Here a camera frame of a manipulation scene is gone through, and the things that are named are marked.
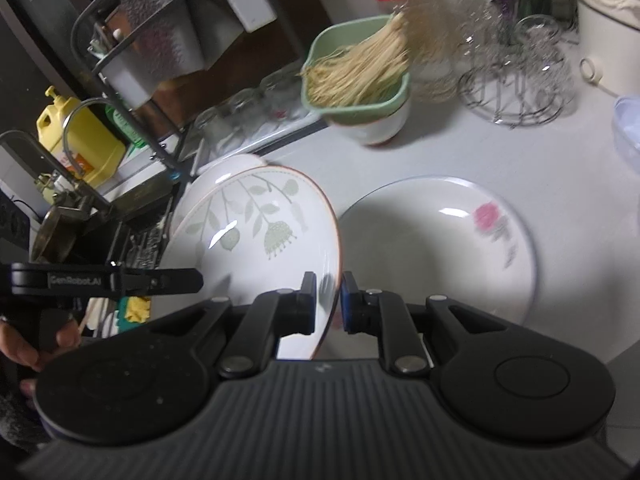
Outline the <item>person's left hand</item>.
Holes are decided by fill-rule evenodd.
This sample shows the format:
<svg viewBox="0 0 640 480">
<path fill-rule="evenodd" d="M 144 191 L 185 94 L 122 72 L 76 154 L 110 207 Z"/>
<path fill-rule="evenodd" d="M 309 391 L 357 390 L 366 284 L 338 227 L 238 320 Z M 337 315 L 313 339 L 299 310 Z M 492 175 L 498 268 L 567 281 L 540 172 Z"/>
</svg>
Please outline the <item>person's left hand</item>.
<svg viewBox="0 0 640 480">
<path fill-rule="evenodd" d="M 50 362 L 63 354 L 77 349 L 81 336 L 77 322 L 69 318 L 55 334 L 52 351 L 38 351 L 5 320 L 1 321 L 1 353 L 23 370 L 40 373 Z"/>
</svg>

